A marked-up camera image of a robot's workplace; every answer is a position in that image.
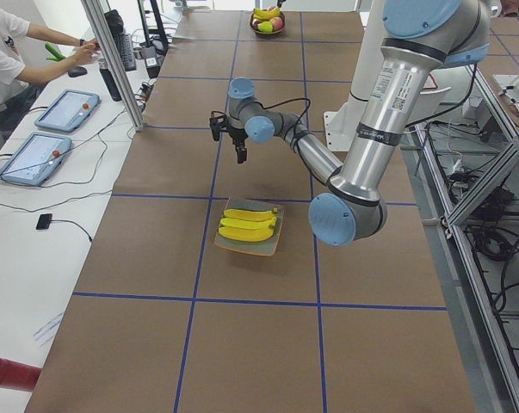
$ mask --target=metal pole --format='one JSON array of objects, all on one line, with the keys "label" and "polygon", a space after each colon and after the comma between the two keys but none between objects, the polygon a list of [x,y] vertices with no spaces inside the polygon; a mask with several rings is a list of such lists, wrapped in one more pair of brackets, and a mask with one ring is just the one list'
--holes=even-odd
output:
[{"label": "metal pole", "polygon": [[145,122],[142,113],[140,113],[137,101],[135,100],[131,84],[125,74],[125,69],[123,68],[120,55],[115,47],[114,39],[106,23],[100,2],[99,0],[81,0],[81,3],[85,8],[85,13],[87,13],[87,18],[89,19],[93,33],[101,45],[102,54],[108,63],[108,68],[112,72],[115,84],[120,91],[121,100],[125,104],[135,131],[140,132],[145,127]]}]

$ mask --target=computer mouse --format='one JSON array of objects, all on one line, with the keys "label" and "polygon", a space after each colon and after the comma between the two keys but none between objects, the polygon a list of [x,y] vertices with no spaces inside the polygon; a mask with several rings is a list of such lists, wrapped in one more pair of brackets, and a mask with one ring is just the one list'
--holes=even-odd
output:
[{"label": "computer mouse", "polygon": [[73,66],[71,69],[68,70],[68,76],[69,77],[78,77],[82,75],[87,74],[87,69],[85,69],[82,66]]}]

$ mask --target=blue joint cap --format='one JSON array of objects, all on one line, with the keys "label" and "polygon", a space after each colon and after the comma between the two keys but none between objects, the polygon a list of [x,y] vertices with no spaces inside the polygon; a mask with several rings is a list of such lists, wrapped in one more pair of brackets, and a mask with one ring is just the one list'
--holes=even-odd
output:
[{"label": "blue joint cap", "polygon": [[397,39],[414,39],[438,29],[450,19],[463,0],[386,0],[383,21]]},{"label": "blue joint cap", "polygon": [[228,87],[228,96],[232,99],[245,99],[253,97],[256,93],[256,88],[247,77],[237,77],[231,80]]},{"label": "blue joint cap", "polygon": [[266,116],[254,116],[245,122],[244,130],[256,144],[263,144],[275,136],[275,126]]},{"label": "blue joint cap", "polygon": [[349,206],[331,193],[315,196],[309,206],[312,232],[328,245],[347,245],[355,240],[355,215]]},{"label": "blue joint cap", "polygon": [[456,54],[449,54],[440,69],[448,69],[450,67],[459,67],[473,65],[483,60],[489,52],[489,45],[475,47],[472,50],[466,50]]}]

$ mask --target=white table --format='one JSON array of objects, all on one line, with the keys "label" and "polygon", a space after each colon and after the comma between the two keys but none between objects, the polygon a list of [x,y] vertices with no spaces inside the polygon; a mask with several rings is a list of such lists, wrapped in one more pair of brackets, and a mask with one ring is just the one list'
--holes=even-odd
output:
[{"label": "white table", "polygon": [[[49,83],[34,104],[35,107],[48,106],[65,89],[100,95],[101,104],[69,135],[74,146],[88,140],[124,109],[122,102],[112,101],[98,71],[97,59],[85,66],[87,75],[75,78],[63,75]],[[138,60],[137,66],[136,71],[127,72],[135,92],[148,80],[143,62]],[[0,153],[13,153],[31,132],[38,130],[34,120],[41,113],[28,114]],[[91,182],[26,188],[0,181],[0,202],[34,210],[71,197],[109,191],[120,173],[133,134],[127,113],[101,133],[108,149]],[[104,148],[97,137],[81,145],[66,157],[44,185],[88,181]],[[0,167],[7,160],[8,157],[0,157]],[[90,249],[87,236],[73,224],[51,223],[48,230],[36,231],[40,214],[52,213],[53,219],[75,221],[94,237],[108,200],[109,194],[91,196],[35,213],[0,206],[0,357],[43,366],[53,340],[39,345],[33,334],[65,310]],[[24,391],[0,388],[0,413],[24,411],[29,397],[30,393]]]}]

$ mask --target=black keyboard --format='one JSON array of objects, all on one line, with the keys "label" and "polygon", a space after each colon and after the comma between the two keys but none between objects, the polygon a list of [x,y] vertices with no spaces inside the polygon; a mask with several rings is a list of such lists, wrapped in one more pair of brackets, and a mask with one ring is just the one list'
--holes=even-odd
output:
[{"label": "black keyboard", "polygon": [[133,54],[131,35],[127,33],[117,34],[114,36],[114,43],[120,54],[121,63],[123,63],[125,71],[135,71],[137,69],[137,61]]}]

